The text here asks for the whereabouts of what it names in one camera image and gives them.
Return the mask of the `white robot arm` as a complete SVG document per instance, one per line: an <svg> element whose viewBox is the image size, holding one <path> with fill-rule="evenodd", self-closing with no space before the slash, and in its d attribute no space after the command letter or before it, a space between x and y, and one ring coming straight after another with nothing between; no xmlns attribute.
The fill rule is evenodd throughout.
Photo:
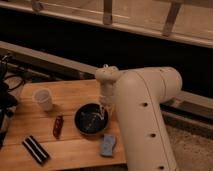
<svg viewBox="0 0 213 171"><path fill-rule="evenodd" d="M175 97L182 78L172 67L99 68L100 104L116 112L129 171L179 171L160 105Z"/></svg>

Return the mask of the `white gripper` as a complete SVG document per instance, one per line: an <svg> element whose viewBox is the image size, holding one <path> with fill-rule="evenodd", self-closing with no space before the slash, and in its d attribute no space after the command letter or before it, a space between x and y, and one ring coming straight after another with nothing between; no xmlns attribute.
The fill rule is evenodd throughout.
<svg viewBox="0 0 213 171"><path fill-rule="evenodd" d="M114 97L114 86L110 83L101 84L99 101L101 104L109 104L107 106L107 111L109 115L113 114L115 108L114 104L112 104L113 97ZM104 120L105 108L101 104L99 104L100 119Z"/></svg>

